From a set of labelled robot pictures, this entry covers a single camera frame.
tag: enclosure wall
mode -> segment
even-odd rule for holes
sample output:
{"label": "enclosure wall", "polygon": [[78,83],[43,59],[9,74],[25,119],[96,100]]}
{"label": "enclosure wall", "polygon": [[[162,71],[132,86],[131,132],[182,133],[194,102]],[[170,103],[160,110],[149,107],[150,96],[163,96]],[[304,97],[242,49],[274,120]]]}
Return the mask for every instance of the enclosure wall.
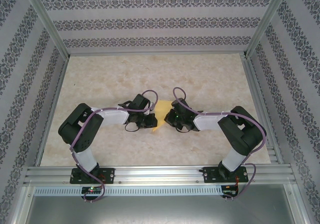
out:
{"label": "enclosure wall", "polygon": [[0,224],[33,166],[63,61],[29,0],[0,2]]}
{"label": "enclosure wall", "polygon": [[271,0],[41,0],[71,54],[244,51]]}
{"label": "enclosure wall", "polygon": [[282,0],[251,62],[285,163],[320,222],[319,0]]}

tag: beige marble surface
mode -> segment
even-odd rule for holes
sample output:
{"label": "beige marble surface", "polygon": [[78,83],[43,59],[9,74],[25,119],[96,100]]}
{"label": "beige marble surface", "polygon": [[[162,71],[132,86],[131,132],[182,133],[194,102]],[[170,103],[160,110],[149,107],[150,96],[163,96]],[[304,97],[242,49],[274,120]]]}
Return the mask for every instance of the beige marble surface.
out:
{"label": "beige marble surface", "polygon": [[[173,101],[176,86],[195,110],[229,111],[239,105],[257,118],[238,54],[71,57],[41,166],[75,165],[58,128],[78,104],[114,107],[147,89]],[[147,97],[154,101],[152,93]],[[179,133],[165,124],[155,132],[126,132],[124,125],[112,125],[99,129],[91,148],[101,166],[214,165],[231,145],[222,131]],[[267,149],[248,161],[270,163]]]}

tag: metal extrusion bar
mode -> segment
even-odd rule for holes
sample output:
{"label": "metal extrusion bar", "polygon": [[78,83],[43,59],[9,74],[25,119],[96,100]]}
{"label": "metal extrusion bar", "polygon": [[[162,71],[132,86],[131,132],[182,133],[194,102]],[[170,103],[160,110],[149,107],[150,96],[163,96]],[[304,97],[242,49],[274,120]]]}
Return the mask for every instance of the metal extrusion bar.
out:
{"label": "metal extrusion bar", "polygon": [[32,205],[33,196],[36,187],[34,186],[23,186],[20,192],[17,206],[14,209],[13,217],[10,222],[11,224],[25,224],[28,218],[28,214]]}
{"label": "metal extrusion bar", "polygon": [[[105,186],[195,186],[212,185],[204,183],[203,174],[199,172],[203,165],[190,166],[116,166],[114,184]],[[257,164],[253,185],[256,184],[294,184],[296,178],[290,164]],[[73,167],[29,167],[23,182],[24,186],[59,187],[76,186],[70,184]],[[247,166],[249,179],[254,171]],[[215,185],[232,185],[234,183],[215,183]]]}
{"label": "metal extrusion bar", "polygon": [[250,88],[250,92],[252,95],[254,106],[256,108],[256,113],[258,115],[260,123],[265,128],[266,133],[267,133],[268,138],[267,138],[266,145],[268,146],[268,144],[269,144],[269,146],[272,146],[274,148],[275,155],[276,155],[276,161],[279,164],[283,164],[284,161],[282,159],[281,152],[280,152],[280,149],[279,149],[279,146],[277,143],[277,139],[275,137],[275,133],[272,128],[271,121],[269,119],[269,115],[268,115],[267,108],[266,108],[266,105],[265,105],[263,97],[262,97],[261,90],[259,89],[258,80],[257,80],[257,77],[256,77],[255,72],[253,70],[252,63],[251,63],[250,59],[249,58],[247,59],[244,55],[240,55],[240,58],[242,60],[244,73],[245,73],[246,79],[248,81],[248,85]]}
{"label": "metal extrusion bar", "polygon": [[311,224],[298,184],[284,184],[285,194],[296,224]]}
{"label": "metal extrusion bar", "polygon": [[64,44],[64,41],[60,37],[54,22],[51,20],[49,14],[46,11],[45,6],[41,2],[41,0],[29,0],[35,9],[36,13],[38,14],[39,18],[41,19],[44,27],[50,34],[54,44],[58,48],[60,54],[62,55],[63,59],[66,61],[69,58],[69,52]]}
{"label": "metal extrusion bar", "polygon": [[117,51],[117,52],[76,52],[70,57],[101,57],[101,56],[147,56],[147,55],[204,55],[204,54],[236,54],[244,53],[241,50],[214,50],[214,51]]}
{"label": "metal extrusion bar", "polygon": [[57,86],[57,90],[56,90],[56,93],[55,93],[55,96],[54,96],[54,101],[52,103],[51,111],[49,113],[48,122],[47,122],[47,125],[46,125],[44,133],[43,133],[43,138],[42,138],[42,141],[41,141],[41,144],[40,144],[38,156],[37,156],[37,158],[35,160],[35,166],[37,166],[37,167],[40,166],[40,163],[41,163],[41,160],[42,160],[42,156],[43,156],[44,151],[45,151],[47,139],[48,139],[48,136],[49,136],[50,127],[51,127],[52,121],[54,119],[54,114],[55,114],[55,111],[56,111],[56,107],[57,107],[57,104],[58,104],[58,99],[59,99],[60,92],[61,92],[61,89],[62,89],[62,83],[64,82],[65,75],[66,75],[66,72],[67,72],[67,67],[68,67],[68,63],[69,63],[69,58],[68,57],[66,59],[66,62],[67,63],[63,67],[61,78],[59,80],[59,83],[58,83],[58,86]]}
{"label": "metal extrusion bar", "polygon": [[282,0],[271,0],[269,6],[267,7],[258,27],[256,28],[245,52],[246,57],[251,57],[253,52],[255,51],[256,46],[258,45],[261,37],[263,36],[267,26],[269,25],[272,17],[277,11],[278,6],[280,5]]}

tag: yellow object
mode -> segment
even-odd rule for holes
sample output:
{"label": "yellow object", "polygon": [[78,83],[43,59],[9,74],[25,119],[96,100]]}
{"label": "yellow object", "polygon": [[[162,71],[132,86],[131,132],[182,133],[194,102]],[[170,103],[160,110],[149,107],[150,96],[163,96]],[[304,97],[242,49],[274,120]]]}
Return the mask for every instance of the yellow object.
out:
{"label": "yellow object", "polygon": [[163,124],[165,124],[165,117],[172,108],[171,106],[172,101],[171,100],[158,100],[158,102],[155,105],[154,113],[155,118],[158,121],[157,127],[154,127],[152,129],[152,132],[157,130],[159,127],[161,127]]}

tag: purple cable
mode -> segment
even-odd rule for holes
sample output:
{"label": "purple cable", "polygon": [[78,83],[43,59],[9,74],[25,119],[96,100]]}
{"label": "purple cable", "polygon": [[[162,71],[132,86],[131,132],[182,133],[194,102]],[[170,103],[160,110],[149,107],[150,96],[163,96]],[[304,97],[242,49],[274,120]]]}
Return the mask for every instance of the purple cable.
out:
{"label": "purple cable", "polygon": [[143,112],[143,113],[144,113],[144,112],[146,112],[146,111],[148,111],[148,110],[153,110],[153,109],[155,108],[157,102],[158,102],[158,93],[156,93],[154,90],[150,90],[150,89],[149,89],[149,90],[144,91],[144,92],[142,93],[142,95],[144,95],[145,93],[148,93],[148,92],[152,92],[152,93],[155,94],[155,102],[154,102],[154,104],[152,104],[152,106],[150,106],[149,108],[146,108],[146,109],[143,109],[143,110],[133,110],[133,109],[126,109],[126,108],[121,108],[121,107],[106,107],[106,108],[98,109],[98,110],[92,112],[92,113],[89,115],[89,117],[88,117],[88,118],[85,120],[85,122],[83,123],[83,125],[82,125],[80,131],[78,132],[78,134],[76,135],[75,139],[73,140],[73,142],[72,142],[69,150],[71,151],[71,155],[72,155],[75,163],[77,164],[77,166],[78,166],[84,173],[86,173],[88,176],[90,176],[91,178],[93,178],[93,179],[95,179],[97,182],[99,182],[99,183],[101,184],[101,186],[102,186],[102,189],[103,189],[102,194],[101,194],[100,196],[98,196],[98,197],[97,197],[96,199],[94,199],[94,200],[87,200],[87,199],[86,199],[87,193],[86,193],[86,194],[83,196],[83,199],[84,199],[85,202],[94,203],[94,202],[100,200],[100,199],[105,195],[105,193],[106,193],[106,187],[105,187],[105,184],[104,184],[100,179],[98,179],[97,177],[95,177],[94,175],[92,175],[90,172],[88,172],[86,169],[84,169],[84,167],[83,167],[82,165],[80,165],[79,162],[78,162],[78,159],[77,159],[77,157],[76,157],[76,155],[75,155],[74,146],[76,145],[77,141],[79,140],[82,132],[83,132],[84,129],[86,128],[86,126],[87,126],[88,122],[90,121],[90,119],[91,119],[95,114],[97,114],[97,113],[99,113],[99,112],[103,112],[103,111],[107,111],[107,110],[120,110],[120,111],[127,111],[127,112],[137,112],[137,113]]}
{"label": "purple cable", "polygon": [[249,180],[248,184],[247,184],[247,185],[244,187],[244,189],[237,195],[237,197],[238,197],[238,196],[241,196],[242,193],[244,193],[244,192],[247,190],[247,188],[249,187],[250,183],[253,181],[253,179],[254,179],[254,177],[255,177],[255,175],[256,175],[256,165],[254,165],[253,163],[247,163],[247,164],[245,164],[245,162],[246,162],[246,160],[251,156],[251,154],[259,151],[259,150],[260,150],[261,148],[263,148],[263,146],[265,145],[267,138],[266,138],[266,135],[265,135],[264,130],[262,129],[262,127],[260,126],[260,124],[259,124],[258,122],[256,122],[255,120],[253,120],[253,119],[251,119],[251,118],[249,118],[249,117],[247,117],[247,116],[245,116],[245,115],[238,114],[238,113],[233,113],[233,112],[208,112],[208,113],[205,113],[205,112],[195,111],[195,110],[191,109],[190,107],[186,106],[185,104],[183,104],[183,103],[178,99],[178,97],[177,97],[177,95],[176,95],[176,90],[177,90],[177,89],[183,92],[183,94],[184,94],[184,99],[186,99],[186,96],[187,96],[187,95],[186,95],[186,92],[185,92],[182,88],[177,87],[177,86],[176,86],[175,88],[173,88],[173,91],[172,91],[174,98],[177,100],[177,102],[178,102],[180,105],[182,105],[184,108],[188,109],[189,111],[191,111],[191,112],[193,112],[193,113],[195,113],[195,114],[204,115],[204,116],[205,116],[205,115],[208,115],[208,116],[231,115],[231,116],[243,118],[243,119],[246,119],[247,121],[253,123],[253,124],[259,129],[259,131],[261,132],[261,134],[262,134],[262,143],[261,143],[261,145],[260,145],[259,147],[257,147],[256,149],[254,149],[253,151],[251,151],[251,152],[249,153],[249,155],[248,155],[248,156],[242,161],[242,163],[241,163],[241,164],[243,164],[243,165],[252,165],[252,166],[254,167],[254,171],[253,171],[252,177],[251,177],[251,179]]}

